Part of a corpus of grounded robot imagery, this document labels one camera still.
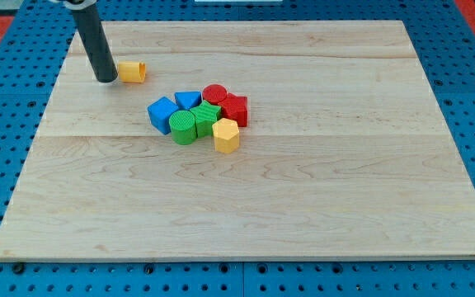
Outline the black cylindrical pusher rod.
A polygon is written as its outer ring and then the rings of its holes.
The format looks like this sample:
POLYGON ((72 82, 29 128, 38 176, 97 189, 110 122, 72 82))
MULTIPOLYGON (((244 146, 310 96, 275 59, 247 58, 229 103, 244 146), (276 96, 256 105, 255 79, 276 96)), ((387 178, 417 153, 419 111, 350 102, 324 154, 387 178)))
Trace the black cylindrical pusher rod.
POLYGON ((69 2, 68 9, 76 23, 96 80, 100 83, 115 81, 118 73, 96 2, 69 2))

